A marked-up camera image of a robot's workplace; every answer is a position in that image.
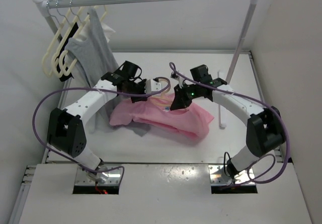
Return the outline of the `pink t shirt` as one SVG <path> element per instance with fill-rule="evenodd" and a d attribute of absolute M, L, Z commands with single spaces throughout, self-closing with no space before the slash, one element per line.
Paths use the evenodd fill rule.
<path fill-rule="evenodd" d="M 153 97 L 136 103 L 130 99 L 123 100 L 113 110 L 110 125 L 145 123 L 191 139 L 203 139 L 209 133 L 209 124 L 214 117 L 199 105 L 192 103 L 187 109 L 171 111 L 155 105 L 152 100 Z"/>

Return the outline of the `beige plastic hanger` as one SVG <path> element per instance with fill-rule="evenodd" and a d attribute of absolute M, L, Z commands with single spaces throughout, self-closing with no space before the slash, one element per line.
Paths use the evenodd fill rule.
<path fill-rule="evenodd" d="M 171 82 L 168 78 L 164 78 L 164 77 L 159 77 L 156 79 L 158 80 L 159 83 L 161 84 L 166 83 L 168 86 L 160 94 L 150 97 L 150 101 L 157 107 L 165 111 L 170 111 L 170 107 L 174 101 L 174 96 L 175 96 L 174 94 L 169 94 L 169 91 L 171 89 Z"/>

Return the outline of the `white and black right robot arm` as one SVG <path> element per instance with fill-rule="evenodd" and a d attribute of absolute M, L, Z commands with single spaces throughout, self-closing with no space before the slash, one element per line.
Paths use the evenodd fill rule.
<path fill-rule="evenodd" d="M 188 108 L 194 99 L 205 98 L 223 106 L 237 117 L 247 129 L 245 146 L 232 158 L 224 161 L 224 174 L 233 178 L 262 159 L 270 151 L 284 143 L 289 143 L 288 133 L 279 110 L 255 98 L 233 91 L 222 78 L 214 79 L 206 65 L 200 65 L 190 70 L 188 79 L 179 73 L 174 63 L 171 77 L 178 81 L 174 87 L 175 97 L 170 110 Z"/>

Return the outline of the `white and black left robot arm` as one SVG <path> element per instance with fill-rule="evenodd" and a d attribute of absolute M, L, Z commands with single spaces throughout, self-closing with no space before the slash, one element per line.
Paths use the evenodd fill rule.
<path fill-rule="evenodd" d="M 125 61 L 115 71 L 108 71 L 98 78 L 88 91 L 76 102 L 64 109 L 55 108 L 50 113 L 47 143 L 69 158 L 78 162 L 88 171 L 97 171 L 102 160 L 87 145 L 85 125 L 108 103 L 113 103 L 119 94 L 145 94 L 146 80 L 140 79 L 142 69 L 138 65 Z"/>

